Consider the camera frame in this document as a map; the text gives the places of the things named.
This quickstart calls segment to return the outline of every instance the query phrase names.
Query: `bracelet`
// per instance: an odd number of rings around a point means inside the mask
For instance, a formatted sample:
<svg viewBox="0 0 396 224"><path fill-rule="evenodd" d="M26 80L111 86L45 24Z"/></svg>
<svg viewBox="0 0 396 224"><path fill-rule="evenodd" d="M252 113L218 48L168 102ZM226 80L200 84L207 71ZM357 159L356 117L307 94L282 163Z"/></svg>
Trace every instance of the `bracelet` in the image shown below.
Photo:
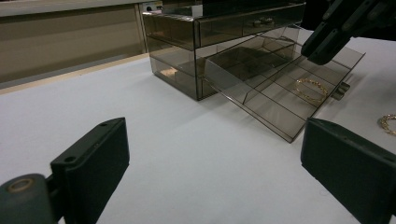
<svg viewBox="0 0 396 224"><path fill-rule="evenodd" d="M312 84L312 85L318 87L318 88L322 91L322 93L323 93L324 96L321 97L321 98L319 98L319 99L316 99L316 98L312 98L312 97L310 97L309 95L303 93L302 91L300 91L300 90L298 89L298 87L300 86L300 84L303 83L303 82L307 82L307 83L310 83L310 84ZM319 102L319 103L321 103L321 102L323 102L324 99L326 99L326 96L328 95L326 88L324 88L322 84L320 84L318 81L315 81L315 80L312 80L312 79L308 79L308 78L300 78L300 79L298 79L298 80L295 82L295 88L294 88L294 89L295 89L297 92L299 92L305 99L307 99L307 100L309 100L309 101L313 101L313 102Z"/></svg>
<svg viewBox="0 0 396 224"><path fill-rule="evenodd" d="M396 131L393 131L389 128L388 120L390 120L390 119L396 119L396 115L390 114L390 115L383 116L379 120L379 124L385 130L386 133L396 135Z"/></svg>

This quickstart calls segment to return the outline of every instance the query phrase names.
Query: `gold bracelet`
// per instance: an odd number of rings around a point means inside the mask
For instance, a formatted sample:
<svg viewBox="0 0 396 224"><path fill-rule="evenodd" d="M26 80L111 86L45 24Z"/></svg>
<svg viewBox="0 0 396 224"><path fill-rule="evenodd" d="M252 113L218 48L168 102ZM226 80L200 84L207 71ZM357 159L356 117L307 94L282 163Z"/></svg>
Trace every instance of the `gold bracelet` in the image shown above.
<svg viewBox="0 0 396 224"><path fill-rule="evenodd" d="M298 89L298 87L300 86L300 84L303 83L303 82L307 82L307 83L310 83L310 84L312 84L312 85L318 87L318 88L323 92L323 95L324 95L324 96L321 97L321 98L319 98L319 99L316 99L316 98L310 97L309 95L306 95L305 93L303 93L302 91L300 91L300 90ZM324 99L326 99L326 97L327 97L327 95L328 95L326 88L324 88L322 84L320 84L318 81L315 81L315 80L312 80L312 79L308 79L308 78L300 78L300 79L298 79L298 80L295 82L295 88L294 88L294 89L295 89L297 92L299 92L303 97L305 97L305 99L307 99L307 100L309 100L309 101L313 101L313 102L319 102L319 103L321 103L321 102L323 102Z"/></svg>
<svg viewBox="0 0 396 224"><path fill-rule="evenodd" d="M396 115L390 114L390 115L383 116L379 120L379 123L380 123L381 127L385 130L386 133L396 135L396 131L393 131L389 128L388 120L390 120L390 119L396 119Z"/></svg>

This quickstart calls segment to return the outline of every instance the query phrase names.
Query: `tinted acrylic box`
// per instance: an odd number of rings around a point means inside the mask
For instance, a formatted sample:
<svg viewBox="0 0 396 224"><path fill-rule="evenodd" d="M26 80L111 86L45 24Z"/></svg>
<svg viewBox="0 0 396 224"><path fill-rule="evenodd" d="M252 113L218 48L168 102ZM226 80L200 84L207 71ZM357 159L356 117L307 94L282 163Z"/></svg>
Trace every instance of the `tinted acrylic box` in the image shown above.
<svg viewBox="0 0 396 224"><path fill-rule="evenodd" d="M220 92L292 142L362 57L343 49L319 66L302 56L304 6L233 0L144 13L152 71L195 100ZM296 89L300 79L319 84Z"/></svg>

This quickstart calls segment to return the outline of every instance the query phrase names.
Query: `jewelry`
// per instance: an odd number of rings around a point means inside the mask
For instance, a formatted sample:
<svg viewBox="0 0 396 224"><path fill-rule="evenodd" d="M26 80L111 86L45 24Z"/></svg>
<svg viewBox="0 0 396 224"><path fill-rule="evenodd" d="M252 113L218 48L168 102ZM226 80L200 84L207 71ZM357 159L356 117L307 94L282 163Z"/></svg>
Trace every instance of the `jewelry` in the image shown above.
<svg viewBox="0 0 396 224"><path fill-rule="evenodd" d="M390 115L386 115L386 116L382 117L379 120L379 124L385 130L386 133L396 135L396 131L393 131L389 128L388 120L390 120L390 119L396 119L396 115L390 114Z"/></svg>
<svg viewBox="0 0 396 224"><path fill-rule="evenodd" d="M309 95L307 95L307 94L303 93L302 91L300 91L300 90L298 89L298 87L299 87L300 84L303 83L303 82L306 82L306 83L309 83L309 84L312 84L312 85L318 87L318 88L322 91L323 97L321 97L321 98L319 98L319 99L317 99L317 98L312 98L312 97L310 97ZM323 102L323 101L326 99L326 97L327 97L327 95L328 95L326 88L324 88L323 85L320 84L320 82L315 81L315 80L312 80L312 79L308 79L308 78L300 78L300 79L298 79L298 80L295 82L295 88L294 88L294 89L295 89L298 93L300 93L305 99L307 99L307 100L309 100L309 101L313 101L313 102L319 102L319 103L321 103L321 102Z"/></svg>

